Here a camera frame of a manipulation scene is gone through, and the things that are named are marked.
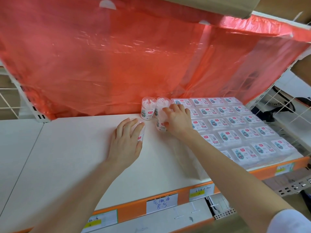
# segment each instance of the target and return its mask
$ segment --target hand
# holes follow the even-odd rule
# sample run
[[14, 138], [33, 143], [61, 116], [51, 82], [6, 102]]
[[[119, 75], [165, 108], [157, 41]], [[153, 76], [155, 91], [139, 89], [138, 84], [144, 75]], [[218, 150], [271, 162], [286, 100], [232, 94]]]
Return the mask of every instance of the hand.
[[137, 140], [145, 123], [137, 125], [132, 135], [130, 134], [131, 128], [137, 122], [138, 119], [130, 121], [130, 118], [127, 118], [112, 133], [107, 161], [113, 162], [122, 171], [134, 163], [142, 150], [142, 141], [137, 142]]
[[168, 122], [164, 125], [167, 130], [180, 140], [184, 140], [185, 136], [192, 133], [190, 110], [185, 109], [183, 105], [171, 104], [170, 108], [163, 108], [168, 117]]

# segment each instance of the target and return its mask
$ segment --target forearm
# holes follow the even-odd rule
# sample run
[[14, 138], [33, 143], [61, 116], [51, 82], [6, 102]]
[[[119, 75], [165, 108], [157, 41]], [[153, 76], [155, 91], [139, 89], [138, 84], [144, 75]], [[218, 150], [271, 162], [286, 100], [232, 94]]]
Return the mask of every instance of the forearm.
[[266, 232], [271, 219], [292, 207], [268, 186], [228, 159], [196, 131], [184, 142], [239, 215], [255, 232]]
[[122, 173], [113, 163], [103, 162], [78, 183], [69, 197], [31, 233], [78, 233], [91, 217], [99, 200]]

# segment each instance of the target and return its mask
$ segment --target handwritten price tag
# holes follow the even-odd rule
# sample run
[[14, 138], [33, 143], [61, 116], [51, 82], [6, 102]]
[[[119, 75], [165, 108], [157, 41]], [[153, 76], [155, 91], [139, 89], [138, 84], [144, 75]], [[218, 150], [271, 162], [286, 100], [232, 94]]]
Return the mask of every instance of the handwritten price tag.
[[84, 226], [81, 233], [87, 233], [90, 231], [95, 231], [100, 228], [108, 227], [118, 223], [118, 213], [117, 210], [110, 212], [105, 212], [91, 216], [86, 225]]
[[289, 163], [289, 164], [278, 166], [276, 168], [275, 176], [281, 175], [281, 174], [286, 173], [286, 172], [291, 172], [294, 168], [294, 164], [295, 163]]
[[146, 213], [153, 213], [177, 206], [178, 194], [147, 201]]
[[198, 188], [190, 189], [189, 201], [198, 200], [214, 194], [215, 184], [200, 186]]

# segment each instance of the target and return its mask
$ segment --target stacked packages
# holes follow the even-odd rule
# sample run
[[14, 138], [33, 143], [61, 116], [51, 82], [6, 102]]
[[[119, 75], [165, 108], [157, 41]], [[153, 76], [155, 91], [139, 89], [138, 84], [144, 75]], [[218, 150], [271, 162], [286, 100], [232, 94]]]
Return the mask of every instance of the stacked packages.
[[[192, 127], [215, 148], [245, 169], [281, 162], [298, 151], [235, 97], [176, 98], [191, 113]], [[207, 174], [189, 150], [200, 179]]]

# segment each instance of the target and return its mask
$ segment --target red plastic sheet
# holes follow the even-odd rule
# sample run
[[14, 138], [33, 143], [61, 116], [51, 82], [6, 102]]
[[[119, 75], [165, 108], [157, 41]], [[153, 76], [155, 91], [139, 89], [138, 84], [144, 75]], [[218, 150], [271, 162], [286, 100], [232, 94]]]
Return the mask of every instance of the red plastic sheet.
[[310, 31], [254, 15], [100, 1], [1, 0], [0, 58], [50, 119], [139, 113], [145, 96], [247, 103], [311, 42]]

